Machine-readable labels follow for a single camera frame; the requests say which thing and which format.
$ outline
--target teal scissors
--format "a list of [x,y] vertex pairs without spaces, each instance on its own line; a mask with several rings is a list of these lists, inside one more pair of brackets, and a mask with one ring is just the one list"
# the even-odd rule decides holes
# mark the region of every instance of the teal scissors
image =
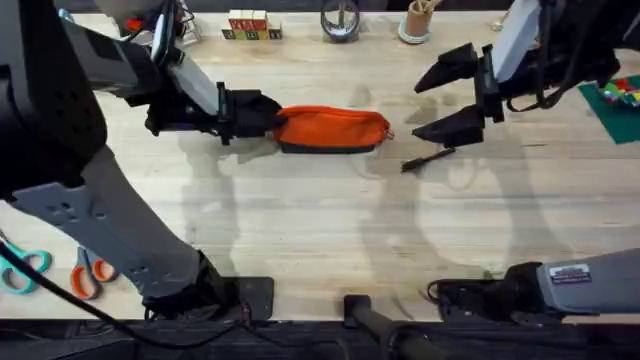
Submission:
[[[40,263],[37,266],[34,266],[34,270],[39,273],[47,271],[47,269],[51,265],[51,254],[43,250],[22,251],[9,242],[2,230],[0,230],[0,241],[4,242],[4,244],[7,246],[7,248],[9,248],[9,250],[11,250],[12,253],[16,254],[17,257],[27,263],[29,263],[30,258],[39,258]],[[15,273],[15,275],[17,275],[18,277],[26,280],[25,285],[23,287],[14,285],[11,281],[11,273]],[[0,287],[11,294],[28,294],[35,290],[37,287],[37,284],[33,280],[29,279],[28,276],[13,267],[13,265],[11,265],[11,263],[9,263],[9,261],[7,261],[7,259],[2,256],[0,256],[0,274],[2,274]]]

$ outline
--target sticker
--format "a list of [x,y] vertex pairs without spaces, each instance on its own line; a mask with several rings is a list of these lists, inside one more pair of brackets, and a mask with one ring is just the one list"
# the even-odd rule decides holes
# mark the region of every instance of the sticker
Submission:
[[553,285],[580,284],[591,282],[591,272],[587,264],[573,264],[549,268]]

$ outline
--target wooden table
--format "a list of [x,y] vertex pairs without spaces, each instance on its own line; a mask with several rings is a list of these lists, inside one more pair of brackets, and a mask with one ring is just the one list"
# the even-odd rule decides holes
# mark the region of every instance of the wooden table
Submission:
[[[360,40],[323,42],[318,14],[276,14],[283,41],[226,41],[224,14],[200,15],[206,41],[188,52],[214,81],[261,89],[284,106],[379,111],[396,133],[375,153],[284,155],[264,140],[230,147],[198,133],[155,138],[145,108],[98,95],[109,145],[129,180],[179,237],[225,275],[276,280],[276,319],[337,319],[341,299],[367,293],[396,319],[437,320],[418,293],[438,278],[501,276],[515,263],[554,261],[632,248],[640,240],[640,147],[614,146],[577,91],[549,111],[508,114],[486,142],[420,174],[403,160],[436,151],[410,130],[473,102],[470,81],[423,94],[413,86],[436,57],[496,33],[499,13],[437,13],[433,37],[408,46],[400,14],[367,14]],[[101,15],[79,22],[114,33]],[[640,72],[621,53],[624,73]],[[25,249],[54,255],[49,278],[69,288],[73,240],[2,204],[0,227]],[[143,308],[124,278],[93,304],[120,318]],[[0,293],[1,318],[85,318],[44,289]],[[628,317],[607,318],[628,321]]]

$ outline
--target orange pencil case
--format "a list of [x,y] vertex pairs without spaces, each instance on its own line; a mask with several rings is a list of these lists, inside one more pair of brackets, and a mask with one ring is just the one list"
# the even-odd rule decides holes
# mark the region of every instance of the orange pencil case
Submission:
[[287,118],[273,137],[282,152],[294,154],[355,154],[372,151],[391,135],[389,122],[379,113],[327,106],[283,108]]

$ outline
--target scissor handle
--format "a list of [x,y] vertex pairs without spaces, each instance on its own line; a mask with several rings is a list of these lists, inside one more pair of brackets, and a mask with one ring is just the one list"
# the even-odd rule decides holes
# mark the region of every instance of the scissor handle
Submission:
[[[36,282],[31,280],[27,275],[23,274],[22,271],[14,268],[13,266],[7,266],[8,262],[5,263],[6,260],[3,259],[2,264],[2,281],[0,281],[0,286],[2,289],[10,294],[14,295],[24,295],[32,292],[36,288]],[[11,273],[15,273],[16,276],[19,276],[25,279],[25,284],[23,287],[16,287],[11,282]]]
[[100,282],[110,282],[118,277],[118,271],[103,258],[89,249],[85,249],[84,251],[87,254],[87,259],[89,260],[89,264],[91,264],[91,272],[96,280]]
[[22,260],[27,261],[28,258],[39,258],[40,264],[33,269],[39,273],[45,272],[51,266],[51,254],[43,250],[25,251],[20,255]]
[[[16,256],[18,256],[25,262],[27,262],[26,260],[31,257],[40,258],[40,264],[34,268],[34,270],[39,273],[44,272],[51,265],[51,254],[46,251],[22,251],[8,242],[5,242],[5,245],[9,248],[9,250],[11,250],[11,252],[16,254]],[[2,269],[2,281],[0,281],[0,284],[5,291],[10,294],[24,295],[36,289],[37,283],[35,281],[31,280],[31,278],[25,275],[22,271],[16,269],[6,259],[2,258],[1,260],[2,261],[0,263],[0,266]],[[25,285],[23,287],[18,288],[11,282],[12,272],[14,272],[17,276],[25,279]]]
[[100,295],[102,287],[93,276],[87,250],[83,247],[78,247],[78,258],[69,279],[71,280],[71,291],[80,299],[91,300]]

